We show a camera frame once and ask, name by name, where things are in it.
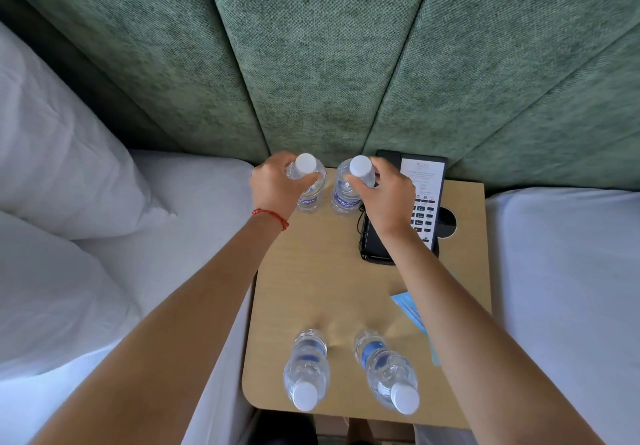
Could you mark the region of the person's left hand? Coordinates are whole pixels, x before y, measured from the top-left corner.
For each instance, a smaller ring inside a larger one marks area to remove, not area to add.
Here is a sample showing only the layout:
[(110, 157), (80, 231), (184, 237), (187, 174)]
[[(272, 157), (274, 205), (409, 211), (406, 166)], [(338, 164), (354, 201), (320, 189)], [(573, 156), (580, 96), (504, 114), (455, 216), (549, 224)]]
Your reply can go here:
[(289, 218), (302, 195), (294, 187), (294, 180), (288, 178), (286, 173), (287, 166), (295, 160), (293, 153), (280, 151), (255, 167), (250, 177), (254, 206), (252, 215), (269, 215), (283, 229), (288, 227)]

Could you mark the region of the light blue paper leaflet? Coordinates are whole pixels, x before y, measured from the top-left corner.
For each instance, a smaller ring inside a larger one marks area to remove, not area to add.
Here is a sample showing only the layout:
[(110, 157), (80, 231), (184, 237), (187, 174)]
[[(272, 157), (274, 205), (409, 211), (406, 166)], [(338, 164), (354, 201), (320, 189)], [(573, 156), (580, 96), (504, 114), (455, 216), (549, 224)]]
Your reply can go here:
[(430, 354), (431, 354), (431, 360), (434, 366), (436, 367), (440, 367), (440, 360), (436, 354), (435, 351), (435, 347), (431, 341), (430, 336), (428, 335), (428, 332), (426, 330), (426, 327), (424, 326), (424, 323), (422, 322), (422, 319), (420, 317), (420, 313), (417, 309), (417, 306), (415, 304), (415, 302), (413, 301), (412, 296), (410, 295), (410, 293), (408, 291), (404, 292), (404, 293), (399, 293), (396, 295), (392, 295), (390, 296), (391, 300), (403, 311), (403, 313), (405, 314), (405, 316), (412, 321), (412, 323), (415, 325), (415, 327), (420, 330), (425, 336), (427, 336), (428, 339), (428, 343), (429, 343), (429, 349), (430, 349)]

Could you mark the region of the green upholstered headboard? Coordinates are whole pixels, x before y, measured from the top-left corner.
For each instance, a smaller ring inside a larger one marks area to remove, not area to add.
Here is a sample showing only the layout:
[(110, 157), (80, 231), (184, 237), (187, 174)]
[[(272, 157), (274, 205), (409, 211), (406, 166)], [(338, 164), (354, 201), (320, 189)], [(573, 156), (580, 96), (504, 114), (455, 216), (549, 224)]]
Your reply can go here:
[(640, 0), (0, 0), (127, 148), (640, 191)]

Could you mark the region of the black desk telephone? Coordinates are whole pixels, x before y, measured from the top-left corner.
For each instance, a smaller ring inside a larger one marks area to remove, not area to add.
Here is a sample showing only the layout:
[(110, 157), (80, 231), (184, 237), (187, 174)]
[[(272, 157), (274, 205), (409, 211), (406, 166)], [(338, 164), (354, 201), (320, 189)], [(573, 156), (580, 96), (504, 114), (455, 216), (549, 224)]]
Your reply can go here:
[[(440, 216), (440, 207), (447, 159), (384, 149), (379, 149), (376, 156), (388, 160), (412, 181), (415, 187), (415, 200), (411, 226), (424, 245), (439, 257), (438, 239), (445, 236), (445, 224)], [(395, 263), (378, 237), (363, 205), (361, 212), (364, 222), (359, 229), (360, 256), (368, 263), (393, 266)]]

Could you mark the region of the clear plastic water bottle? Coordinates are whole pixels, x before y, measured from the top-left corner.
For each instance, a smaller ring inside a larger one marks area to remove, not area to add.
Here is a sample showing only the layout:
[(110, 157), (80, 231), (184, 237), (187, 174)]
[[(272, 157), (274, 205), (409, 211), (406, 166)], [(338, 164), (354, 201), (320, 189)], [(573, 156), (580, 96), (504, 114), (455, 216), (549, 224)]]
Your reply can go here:
[(373, 396), (382, 406), (404, 416), (416, 413), (420, 406), (417, 376), (407, 359), (372, 330), (362, 330), (356, 336), (354, 352)]
[(376, 185), (376, 173), (368, 157), (358, 155), (343, 161), (335, 172), (331, 199), (333, 209), (339, 214), (353, 212), (362, 203), (360, 195), (345, 180), (347, 174), (360, 179), (367, 187), (374, 188)]
[(284, 390), (297, 410), (309, 413), (324, 400), (329, 384), (324, 336), (316, 329), (304, 330), (295, 338), (284, 367)]
[(318, 209), (321, 196), (326, 185), (326, 169), (322, 162), (310, 153), (301, 153), (296, 160), (287, 166), (287, 176), (291, 180), (300, 180), (311, 173), (320, 174), (316, 180), (299, 198), (297, 210), (300, 212), (314, 212)]

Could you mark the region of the white pillow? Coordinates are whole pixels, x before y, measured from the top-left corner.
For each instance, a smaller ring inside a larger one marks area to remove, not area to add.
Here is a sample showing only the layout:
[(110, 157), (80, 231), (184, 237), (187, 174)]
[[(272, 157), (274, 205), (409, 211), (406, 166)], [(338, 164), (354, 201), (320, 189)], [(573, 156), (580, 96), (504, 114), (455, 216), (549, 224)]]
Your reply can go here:
[(138, 304), (98, 259), (0, 212), (0, 382), (99, 352), (140, 320)]
[(112, 238), (174, 214), (93, 111), (0, 22), (0, 211), (62, 238)]

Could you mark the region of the person's left forearm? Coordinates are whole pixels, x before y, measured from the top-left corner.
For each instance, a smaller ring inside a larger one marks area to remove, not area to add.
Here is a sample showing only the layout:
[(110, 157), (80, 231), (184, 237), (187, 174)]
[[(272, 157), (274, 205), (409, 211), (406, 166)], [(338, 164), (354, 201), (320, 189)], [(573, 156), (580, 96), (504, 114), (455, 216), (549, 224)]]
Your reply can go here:
[(266, 252), (283, 232), (251, 215), (151, 311), (29, 445), (181, 445)]

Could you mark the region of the person's right hand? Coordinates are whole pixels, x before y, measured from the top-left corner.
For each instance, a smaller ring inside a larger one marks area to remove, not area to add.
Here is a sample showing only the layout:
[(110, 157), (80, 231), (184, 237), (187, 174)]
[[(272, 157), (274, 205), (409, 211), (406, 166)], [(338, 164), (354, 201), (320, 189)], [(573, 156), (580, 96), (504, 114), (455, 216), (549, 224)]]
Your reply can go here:
[[(381, 157), (370, 157), (370, 160), (378, 175), (377, 207), (365, 211), (378, 237), (387, 246), (390, 241), (404, 237), (412, 229), (410, 219), (415, 187), (388, 160)], [(361, 180), (354, 180), (353, 184), (357, 186), (357, 182)]]

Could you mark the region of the person's right forearm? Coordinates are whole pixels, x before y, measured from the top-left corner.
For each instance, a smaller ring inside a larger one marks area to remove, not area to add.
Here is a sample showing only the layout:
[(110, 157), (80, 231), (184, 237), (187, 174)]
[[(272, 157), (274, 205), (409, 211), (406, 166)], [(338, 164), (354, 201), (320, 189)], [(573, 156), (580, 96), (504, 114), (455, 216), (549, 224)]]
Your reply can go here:
[(479, 445), (604, 445), (407, 222), (376, 229)]

